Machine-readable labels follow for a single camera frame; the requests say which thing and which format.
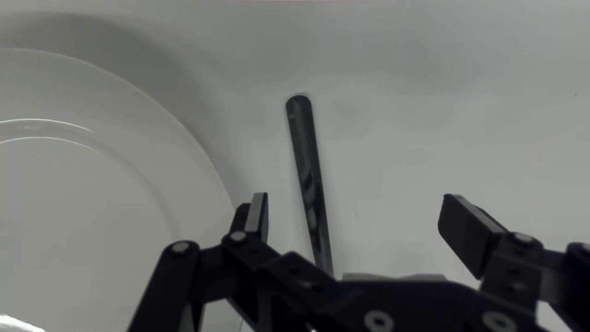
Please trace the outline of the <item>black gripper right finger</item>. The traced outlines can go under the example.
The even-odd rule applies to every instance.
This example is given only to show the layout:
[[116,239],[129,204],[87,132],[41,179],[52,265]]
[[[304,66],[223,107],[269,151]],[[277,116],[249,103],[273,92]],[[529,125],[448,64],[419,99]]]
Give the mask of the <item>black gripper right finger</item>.
[[459,193],[445,193],[439,234],[481,282],[480,293],[515,332],[539,330],[537,308],[546,302],[572,332],[590,332],[590,252],[583,241],[546,249],[535,236],[509,230]]

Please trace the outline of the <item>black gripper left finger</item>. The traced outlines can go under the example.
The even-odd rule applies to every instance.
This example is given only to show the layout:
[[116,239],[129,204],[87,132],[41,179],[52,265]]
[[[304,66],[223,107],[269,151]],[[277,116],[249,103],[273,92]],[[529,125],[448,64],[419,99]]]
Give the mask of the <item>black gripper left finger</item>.
[[205,308],[227,300],[255,332],[343,332],[339,284],[295,252],[268,245],[268,193],[236,208],[223,239],[170,243],[127,332],[201,332]]

